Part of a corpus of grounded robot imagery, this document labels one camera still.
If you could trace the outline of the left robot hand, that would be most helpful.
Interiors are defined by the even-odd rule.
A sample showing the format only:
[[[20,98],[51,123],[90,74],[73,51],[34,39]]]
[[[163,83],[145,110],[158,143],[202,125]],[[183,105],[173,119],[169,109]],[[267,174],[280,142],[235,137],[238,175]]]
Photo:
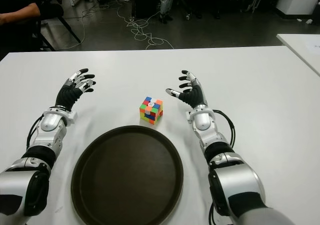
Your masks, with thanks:
[[[88,71],[88,68],[80,69],[65,81],[57,94],[55,106],[64,107],[71,112],[72,107],[82,94],[94,91],[92,86],[96,84],[93,80],[95,75],[87,74]]]

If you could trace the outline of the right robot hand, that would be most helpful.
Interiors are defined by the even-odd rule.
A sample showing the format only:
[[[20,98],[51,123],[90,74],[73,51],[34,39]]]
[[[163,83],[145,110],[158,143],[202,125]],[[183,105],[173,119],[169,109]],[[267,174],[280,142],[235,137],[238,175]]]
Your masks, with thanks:
[[[185,90],[176,91],[174,89],[167,88],[165,90],[166,93],[188,104],[193,109],[197,106],[208,106],[204,90],[198,78],[192,72],[187,70],[182,70],[181,73],[183,76],[178,79],[186,82],[181,84],[179,88],[185,88]]]

